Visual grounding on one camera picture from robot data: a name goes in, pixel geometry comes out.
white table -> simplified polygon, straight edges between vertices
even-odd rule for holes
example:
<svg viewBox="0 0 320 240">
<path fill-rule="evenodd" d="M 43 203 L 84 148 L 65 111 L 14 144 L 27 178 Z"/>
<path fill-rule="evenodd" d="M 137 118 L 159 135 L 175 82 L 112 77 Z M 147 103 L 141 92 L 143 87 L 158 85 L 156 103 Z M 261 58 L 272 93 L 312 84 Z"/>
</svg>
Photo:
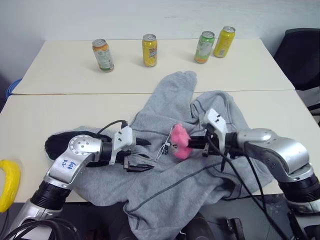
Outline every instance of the white table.
<svg viewBox="0 0 320 240">
<path fill-rule="evenodd" d="M 234 97 L 251 128 L 270 128 L 280 136 L 301 142 L 310 153 L 315 173 L 320 176 L 320 128 L 294 90 L 237 91 L 229 94 Z M 0 159 L 11 159 L 20 164 L 22 175 L 15 202 L 25 202 L 30 198 L 51 166 L 52 162 L 44 150 L 44 143 L 50 135 L 81 125 L 99 128 L 114 120 L 131 120 L 149 96 L 10 96 L 0 114 Z M 264 192 L 277 194 L 281 190 L 274 181 L 264 188 Z M 73 191 L 67 201 L 83 199 Z"/>
<path fill-rule="evenodd" d="M 197 39 L 158 40 L 158 64 L 146 67 L 141 40 L 108 40 L 112 72 L 98 68 L 92 41 L 46 41 L 14 94 L 153 93 L 168 74 L 197 73 L 195 92 L 293 90 L 260 39 L 235 39 L 225 58 L 194 61 Z"/>
</svg>

black wire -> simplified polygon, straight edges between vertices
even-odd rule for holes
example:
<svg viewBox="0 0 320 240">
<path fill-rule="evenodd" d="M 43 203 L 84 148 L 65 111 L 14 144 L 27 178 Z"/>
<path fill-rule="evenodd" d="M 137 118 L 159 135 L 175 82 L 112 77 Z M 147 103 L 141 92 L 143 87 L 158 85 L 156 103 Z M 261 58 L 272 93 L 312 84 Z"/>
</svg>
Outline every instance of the black wire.
<svg viewBox="0 0 320 240">
<path fill-rule="evenodd" d="M 104 126 L 103 128 L 101 128 L 96 134 L 99 135 L 99 134 L 102 133 L 105 129 L 107 129 L 107 128 L 110 127 L 111 125 L 117 124 L 117 123 L 122 123 L 122 125 L 124 125 L 124 127 L 125 127 L 125 125 L 128 125 L 128 124 L 127 124 L 127 121 L 125 121 L 125 120 L 113 121 L 113 122 L 109 123 L 107 126 Z"/>
<path fill-rule="evenodd" d="M 27 222 L 27 223 L 17 227 L 16 229 L 14 229 L 3 240 L 9 240 L 13 236 L 15 236 L 17 233 L 19 233 L 19 232 L 21 232 L 23 230 L 27 230 L 29 228 L 33 229 L 33 228 L 39 227 L 39 226 L 50 227 L 52 229 L 52 231 L 54 232 L 54 234 L 55 234 L 55 240 L 63 240 L 63 234 L 61 232 L 61 229 L 59 229 L 59 225 L 56 222 L 50 221 L 50 220 L 37 220 L 37 221 Z M 18 238 L 14 238 L 14 239 L 19 239 L 19 238 L 23 237 L 24 235 L 19 234 L 19 236 L 17 236 Z"/>
<path fill-rule="evenodd" d="M 258 196 L 258 195 L 255 196 L 255 198 L 260 201 L 259 197 L 260 197 L 260 196 Z M 250 198 L 251 198 L 250 195 L 248 195 L 248 196 L 234 197 L 234 198 L 223 198 L 223 200 L 224 200 L 224 201 L 233 201 L 233 200 L 237 200 L 237 199 L 250 199 Z"/>
<path fill-rule="evenodd" d="M 270 217 L 270 215 L 268 214 L 268 212 L 259 204 L 259 202 L 257 201 L 257 199 L 252 195 L 252 193 L 250 192 L 249 188 L 247 187 L 247 185 L 245 184 L 244 180 L 241 178 L 241 176 L 239 175 L 238 171 L 236 170 L 235 166 L 233 165 L 232 161 L 226 157 L 222 152 L 219 151 L 219 149 L 215 146 L 215 144 L 212 142 L 210 136 L 207 136 L 207 140 L 209 145 L 217 152 L 219 153 L 219 155 L 221 157 L 224 158 L 224 160 L 230 165 L 230 167 L 232 168 L 232 170 L 234 171 L 235 175 L 237 176 L 237 178 L 239 179 L 240 183 L 243 185 L 243 187 L 245 188 L 245 190 L 248 192 L 248 194 L 250 195 L 251 199 L 254 201 L 254 203 L 262 210 L 262 212 L 264 213 L 266 219 L 269 221 L 270 225 L 274 228 L 274 230 L 279 234 L 279 236 L 284 239 L 284 240 L 288 240 L 287 236 L 285 235 L 285 233 L 281 230 L 281 228 L 275 223 L 275 221 Z"/>
<path fill-rule="evenodd" d="M 64 226 L 65 228 L 69 229 L 70 231 L 73 232 L 73 236 L 75 240 L 80 240 L 81 236 L 80 233 L 78 231 L 78 229 L 69 221 L 62 219 L 62 218 L 51 218 L 51 221 L 57 222 L 58 224 L 61 224 L 62 226 Z"/>
<path fill-rule="evenodd" d="M 19 230 L 18 232 L 24 230 L 23 232 L 21 232 L 18 236 L 16 236 L 14 238 L 14 240 L 22 240 L 22 237 L 24 235 L 26 235 L 27 233 L 29 233 L 30 231 L 32 231 L 34 228 L 39 227 L 39 226 L 48 226 L 51 228 L 53 237 L 58 240 L 58 239 L 62 239 L 62 238 L 58 238 L 59 235 L 61 235 L 62 237 L 62 231 L 61 228 L 64 227 L 67 231 L 71 232 L 73 239 L 74 240 L 80 240 L 81 236 L 79 231 L 77 230 L 77 228 L 69 221 L 61 219 L 61 218 L 51 218 L 51 219 L 47 219 L 47 220 L 36 220 L 36 221 L 32 221 L 29 222 L 29 224 L 27 225 L 23 224 L 21 227 L 22 229 Z M 17 233 L 13 233 L 16 232 L 16 229 L 14 231 L 12 231 L 10 233 L 10 235 L 12 235 L 11 237 L 13 237 L 14 235 L 16 235 Z"/>
<path fill-rule="evenodd" d="M 0 232 L 0 237 L 2 236 L 2 234 L 6 231 L 7 229 L 7 223 L 8 223 L 8 219 L 9 219 L 9 209 L 6 210 L 6 215 L 4 218 L 4 222 L 3 222 L 3 226 Z"/>
<path fill-rule="evenodd" d="M 248 156 L 247 154 L 244 154 L 244 156 L 245 156 L 245 158 L 247 159 L 247 161 L 249 162 L 250 167 L 251 167 L 251 170 L 252 170 L 253 175 L 254 175 L 254 177 L 255 177 L 255 180 L 256 180 L 256 182 L 258 183 L 259 190 L 260 190 L 260 194 L 261 194 L 261 200 L 262 200 L 263 209 L 264 209 L 265 211 L 267 211 L 265 194 L 264 194 L 264 191 L 263 191 L 263 189 L 262 189 L 261 182 L 260 182 L 260 180 L 259 180 L 259 177 L 258 177 L 258 175 L 257 175 L 257 172 L 256 172 L 256 170 L 255 170 L 255 168 L 254 168 L 254 165 L 252 164 L 252 161 L 251 161 L 251 159 L 249 158 L 249 156 Z"/>
</svg>

aluminum can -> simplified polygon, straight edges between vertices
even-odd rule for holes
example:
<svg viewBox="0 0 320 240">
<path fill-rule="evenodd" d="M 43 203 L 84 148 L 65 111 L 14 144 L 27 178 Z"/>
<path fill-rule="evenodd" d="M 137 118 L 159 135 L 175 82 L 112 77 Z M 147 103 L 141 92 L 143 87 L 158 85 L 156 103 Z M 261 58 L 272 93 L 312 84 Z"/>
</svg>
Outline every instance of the aluminum can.
<svg viewBox="0 0 320 240">
<path fill-rule="evenodd" d="M 212 52 L 214 41 L 215 34 L 212 31 L 204 31 L 201 34 L 194 56 L 194 60 L 197 63 L 204 64 L 208 61 L 208 58 Z"/>
<path fill-rule="evenodd" d="M 104 72 L 111 72 L 115 65 L 112 60 L 110 48 L 104 39 L 96 39 L 92 42 L 92 49 L 99 68 Z"/>
<path fill-rule="evenodd" d="M 143 63 L 147 67 L 157 64 L 158 43 L 154 34 L 146 34 L 142 39 Z"/>
<path fill-rule="evenodd" d="M 235 38 L 235 35 L 236 35 L 236 29 L 232 26 L 225 26 L 221 30 L 219 39 L 213 51 L 213 54 L 217 58 L 224 58 L 227 55 L 230 45 L 233 39 Z"/>
</svg>

pink plush toy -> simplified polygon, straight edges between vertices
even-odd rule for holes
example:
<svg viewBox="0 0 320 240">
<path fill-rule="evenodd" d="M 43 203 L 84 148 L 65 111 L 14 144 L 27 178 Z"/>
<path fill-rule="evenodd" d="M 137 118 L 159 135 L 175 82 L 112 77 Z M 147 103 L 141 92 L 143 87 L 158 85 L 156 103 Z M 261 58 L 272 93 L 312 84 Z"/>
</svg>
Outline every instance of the pink plush toy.
<svg viewBox="0 0 320 240">
<path fill-rule="evenodd" d="M 192 152 L 192 148 L 188 147 L 189 139 L 191 138 L 181 123 L 174 125 L 171 132 L 171 147 L 178 159 L 185 160 Z"/>
</svg>

handwritten label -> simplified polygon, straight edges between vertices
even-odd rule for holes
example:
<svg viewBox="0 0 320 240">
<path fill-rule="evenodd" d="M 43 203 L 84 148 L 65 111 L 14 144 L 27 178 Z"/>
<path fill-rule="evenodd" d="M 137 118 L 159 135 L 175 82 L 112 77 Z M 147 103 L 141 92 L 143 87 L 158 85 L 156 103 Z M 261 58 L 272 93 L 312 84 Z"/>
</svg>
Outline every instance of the handwritten label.
<svg viewBox="0 0 320 240">
<path fill-rule="evenodd" d="M 62 162 L 62 167 L 65 167 L 67 165 L 67 168 L 69 170 L 72 170 L 74 166 L 77 166 L 77 164 L 75 164 L 73 161 L 71 161 L 70 163 L 68 162 L 68 160 L 63 160 Z"/>
</svg>

